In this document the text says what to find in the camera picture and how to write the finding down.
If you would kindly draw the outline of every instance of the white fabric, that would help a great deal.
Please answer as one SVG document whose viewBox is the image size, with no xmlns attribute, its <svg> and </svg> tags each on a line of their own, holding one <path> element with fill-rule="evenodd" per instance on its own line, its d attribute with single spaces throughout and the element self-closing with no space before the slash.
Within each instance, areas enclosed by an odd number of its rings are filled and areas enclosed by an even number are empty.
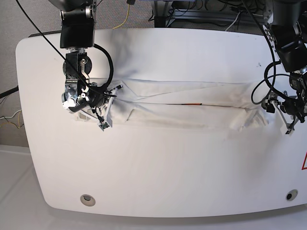
<svg viewBox="0 0 307 230">
<path fill-rule="evenodd" d="M 113 124 L 237 131 L 268 124 L 261 107 L 250 100 L 255 82 L 124 80 L 111 83 L 110 88 L 119 84 L 124 88 L 118 91 L 110 110 Z M 256 101 L 265 95 L 267 88 L 261 86 L 257 92 Z M 86 114 L 77 114 L 77 120 L 95 121 Z"/>
</svg>

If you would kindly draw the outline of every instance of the round hole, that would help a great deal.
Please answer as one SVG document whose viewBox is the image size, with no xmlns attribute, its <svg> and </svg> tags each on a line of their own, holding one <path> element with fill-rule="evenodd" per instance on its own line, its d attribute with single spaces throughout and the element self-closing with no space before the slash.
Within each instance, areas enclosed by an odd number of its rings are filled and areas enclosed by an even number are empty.
<svg viewBox="0 0 307 230">
<path fill-rule="evenodd" d="M 297 191 L 296 189 L 291 190 L 291 191 L 287 194 L 286 200 L 287 200 L 287 201 L 292 201 L 292 200 L 294 200 L 294 199 L 296 198 L 297 194 L 298 194 L 298 191 Z"/>
<path fill-rule="evenodd" d="M 82 195 L 80 197 L 81 203 L 85 206 L 91 207 L 95 205 L 95 199 L 90 195 Z"/>
</svg>

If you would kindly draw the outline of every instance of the folded cloth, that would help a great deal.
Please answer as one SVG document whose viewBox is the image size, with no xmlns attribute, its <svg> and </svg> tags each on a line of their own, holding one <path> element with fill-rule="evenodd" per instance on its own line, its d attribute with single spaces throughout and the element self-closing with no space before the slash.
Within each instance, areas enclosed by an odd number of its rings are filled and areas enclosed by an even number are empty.
<svg viewBox="0 0 307 230">
<path fill-rule="evenodd" d="M 118 91 L 110 110 L 113 124 L 237 131 L 268 124 L 262 109 L 250 100 L 251 91 L 257 84 L 254 82 L 125 80 L 111 83 L 110 88 L 118 84 L 123 84 L 124 88 Z M 267 89 L 260 87 L 258 98 L 266 93 Z M 88 118 L 79 114 L 77 120 L 88 121 Z"/>
</svg>

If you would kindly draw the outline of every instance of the warning label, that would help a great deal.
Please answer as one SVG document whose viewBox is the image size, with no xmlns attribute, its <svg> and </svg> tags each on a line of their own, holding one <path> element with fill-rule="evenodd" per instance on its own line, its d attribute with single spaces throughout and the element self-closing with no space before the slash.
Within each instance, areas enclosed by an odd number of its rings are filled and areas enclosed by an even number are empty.
<svg viewBox="0 0 307 230">
<path fill-rule="evenodd" d="M 306 156 L 305 156 L 305 160 L 304 160 L 302 170 L 307 169 L 307 162 L 306 161 L 307 161 L 307 153 L 306 153 Z"/>
</svg>

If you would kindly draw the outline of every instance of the white table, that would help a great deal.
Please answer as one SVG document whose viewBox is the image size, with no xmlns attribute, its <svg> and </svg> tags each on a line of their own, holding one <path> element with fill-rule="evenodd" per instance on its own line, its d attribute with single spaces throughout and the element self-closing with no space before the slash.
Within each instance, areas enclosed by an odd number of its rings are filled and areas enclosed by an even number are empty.
<svg viewBox="0 0 307 230">
<path fill-rule="evenodd" d="M 59 47 L 59 34 L 48 38 Z M 96 31 L 115 80 L 261 80 L 270 52 L 261 36 L 187 29 Z M 107 59 L 88 49 L 91 78 Z M 61 105 L 63 60 L 41 37 L 16 49 L 25 129 L 45 201 L 52 207 L 134 217 L 230 215 L 307 203 L 306 124 L 282 136 L 277 123 L 229 135 L 218 130 L 76 122 Z M 287 193 L 298 190 L 293 201 Z M 95 198 L 84 206 L 80 196 Z"/>
</svg>

